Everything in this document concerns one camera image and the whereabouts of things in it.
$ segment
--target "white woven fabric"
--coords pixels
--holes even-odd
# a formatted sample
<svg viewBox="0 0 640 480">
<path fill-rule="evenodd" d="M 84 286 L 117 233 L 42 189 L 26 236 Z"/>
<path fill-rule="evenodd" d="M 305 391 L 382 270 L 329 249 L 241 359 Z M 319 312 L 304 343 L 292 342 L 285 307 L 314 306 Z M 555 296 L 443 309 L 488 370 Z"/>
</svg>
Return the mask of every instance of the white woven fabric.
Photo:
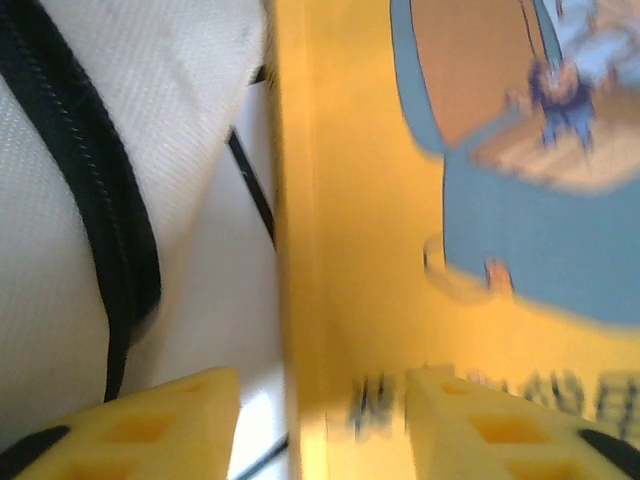
<svg viewBox="0 0 640 480">
<path fill-rule="evenodd" d="M 124 391 L 149 386 L 199 208 L 262 57 L 260 0 L 44 0 L 129 152 L 163 301 Z M 108 324 L 82 222 L 0 80 L 0 448 L 104 394 Z"/>
</svg>

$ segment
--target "zipper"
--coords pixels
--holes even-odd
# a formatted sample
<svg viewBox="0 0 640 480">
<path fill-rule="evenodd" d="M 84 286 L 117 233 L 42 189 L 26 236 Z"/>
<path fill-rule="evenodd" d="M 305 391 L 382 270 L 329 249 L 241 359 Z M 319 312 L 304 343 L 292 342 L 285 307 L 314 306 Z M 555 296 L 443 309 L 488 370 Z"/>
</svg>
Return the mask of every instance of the zipper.
<svg viewBox="0 0 640 480">
<path fill-rule="evenodd" d="M 160 299 L 157 247 L 135 175 L 98 92 L 36 0 L 0 0 L 0 73 L 46 144 L 83 220 L 109 320 L 105 401 L 132 331 Z"/>
</svg>

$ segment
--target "yellow plastic piece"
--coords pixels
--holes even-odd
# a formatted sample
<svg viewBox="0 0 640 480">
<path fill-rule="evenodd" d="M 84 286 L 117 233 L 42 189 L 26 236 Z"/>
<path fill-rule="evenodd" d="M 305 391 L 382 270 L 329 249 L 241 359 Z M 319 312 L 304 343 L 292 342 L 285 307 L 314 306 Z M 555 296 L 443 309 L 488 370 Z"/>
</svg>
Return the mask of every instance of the yellow plastic piece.
<svg viewBox="0 0 640 480">
<path fill-rule="evenodd" d="M 423 368 L 407 419 L 419 480 L 628 480 L 578 436 L 602 425 Z"/>
<path fill-rule="evenodd" d="M 222 480 L 239 408 L 231 369 L 123 397 L 52 424 L 71 432 L 17 479 Z"/>
</svg>

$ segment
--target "blue illustration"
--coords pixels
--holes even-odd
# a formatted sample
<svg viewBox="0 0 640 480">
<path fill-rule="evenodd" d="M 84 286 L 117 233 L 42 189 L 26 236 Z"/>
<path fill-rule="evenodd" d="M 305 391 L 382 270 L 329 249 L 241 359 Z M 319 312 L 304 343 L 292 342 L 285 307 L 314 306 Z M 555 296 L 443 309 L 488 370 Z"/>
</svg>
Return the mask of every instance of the blue illustration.
<svg viewBox="0 0 640 480">
<path fill-rule="evenodd" d="M 429 69 L 447 47 L 429 57 L 421 37 L 428 29 L 415 23 L 423 18 L 416 5 L 426 1 L 391 0 L 392 40 L 410 130 L 425 151 L 444 156 L 447 265 L 489 283 L 497 278 L 544 305 L 612 326 L 640 325 L 640 0 L 478 2 L 521 15 L 517 41 L 527 47 L 526 66 L 513 77 L 521 81 L 504 85 L 495 108 L 456 105 L 453 94 L 442 99 L 439 66 Z M 483 38 L 475 35 L 470 48 L 482 56 Z M 445 117 L 456 108 L 467 117 L 474 108 L 491 115 L 455 136 L 460 122 Z"/>
</svg>

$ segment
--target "square hole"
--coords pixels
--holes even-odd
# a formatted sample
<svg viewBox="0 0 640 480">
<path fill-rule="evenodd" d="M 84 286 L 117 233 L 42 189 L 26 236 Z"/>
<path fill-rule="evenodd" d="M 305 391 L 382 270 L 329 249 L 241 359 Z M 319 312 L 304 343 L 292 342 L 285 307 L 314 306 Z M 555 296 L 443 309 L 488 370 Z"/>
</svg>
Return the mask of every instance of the square hole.
<svg viewBox="0 0 640 480">
<path fill-rule="evenodd" d="M 570 462 L 510 462 L 507 469 L 515 480 L 588 480 L 582 469 Z"/>
<path fill-rule="evenodd" d="M 104 462 L 75 463 L 60 480 L 127 480 L 133 465 Z"/>
<path fill-rule="evenodd" d="M 106 442 L 153 443 L 171 426 L 172 414 L 144 414 L 124 418 L 104 437 Z"/>
<path fill-rule="evenodd" d="M 444 384 L 442 385 L 442 391 L 444 393 L 448 393 L 449 395 L 468 395 L 470 392 L 462 387 L 458 387 L 456 385 Z"/>
<path fill-rule="evenodd" d="M 487 443 L 547 443 L 548 435 L 531 420 L 517 415 L 472 415 L 471 423 Z"/>
</svg>

